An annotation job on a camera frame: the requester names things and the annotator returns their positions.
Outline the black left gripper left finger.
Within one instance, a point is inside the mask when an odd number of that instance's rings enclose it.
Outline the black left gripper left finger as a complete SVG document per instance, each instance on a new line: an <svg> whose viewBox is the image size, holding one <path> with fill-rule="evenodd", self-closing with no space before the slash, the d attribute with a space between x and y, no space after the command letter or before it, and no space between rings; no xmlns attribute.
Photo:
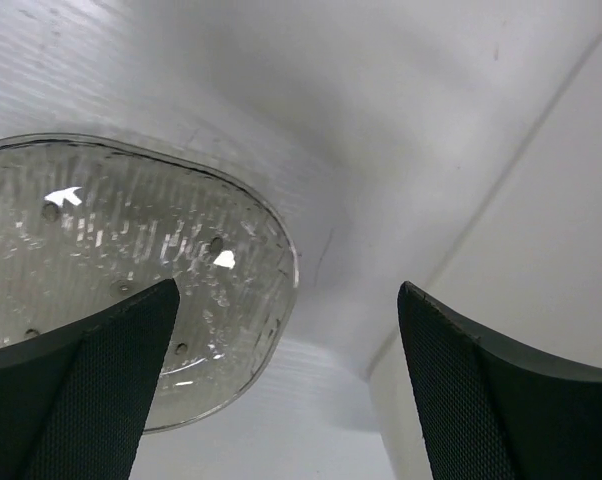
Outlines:
<svg viewBox="0 0 602 480"><path fill-rule="evenodd" d="M0 479L126 479L175 326L163 280L0 349Z"/></svg>

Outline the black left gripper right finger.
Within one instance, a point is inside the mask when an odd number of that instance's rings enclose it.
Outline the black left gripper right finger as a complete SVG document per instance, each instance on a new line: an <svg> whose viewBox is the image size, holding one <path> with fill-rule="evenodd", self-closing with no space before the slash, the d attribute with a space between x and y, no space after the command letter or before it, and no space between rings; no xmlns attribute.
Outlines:
<svg viewBox="0 0 602 480"><path fill-rule="evenodd" d="M399 331L435 479L602 479L602 368L532 348L405 282Z"/></svg>

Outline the clear glass plate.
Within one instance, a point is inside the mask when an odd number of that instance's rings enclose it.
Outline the clear glass plate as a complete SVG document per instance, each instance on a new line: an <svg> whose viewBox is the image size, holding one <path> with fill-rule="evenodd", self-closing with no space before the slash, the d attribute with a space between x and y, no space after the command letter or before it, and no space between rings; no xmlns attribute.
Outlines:
<svg viewBox="0 0 602 480"><path fill-rule="evenodd" d="M0 140L0 349L165 279L180 306L149 433L220 411L268 365L299 283L279 214L208 159L79 134Z"/></svg>

